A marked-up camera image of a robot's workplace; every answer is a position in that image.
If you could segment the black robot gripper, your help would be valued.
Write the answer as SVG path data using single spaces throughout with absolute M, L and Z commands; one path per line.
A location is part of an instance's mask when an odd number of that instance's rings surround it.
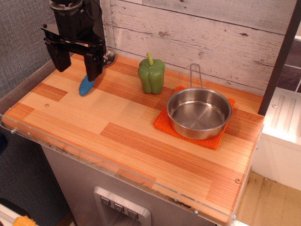
M 41 28 L 45 33 L 45 45 L 48 53 L 59 72 L 65 71 L 70 65 L 70 52 L 85 55 L 84 63 L 89 82 L 103 71 L 103 56 L 106 48 L 93 44 L 85 39 L 87 29 L 86 17 L 83 15 L 83 0 L 50 0 L 49 6 L 55 15 L 55 24 L 44 23 Z

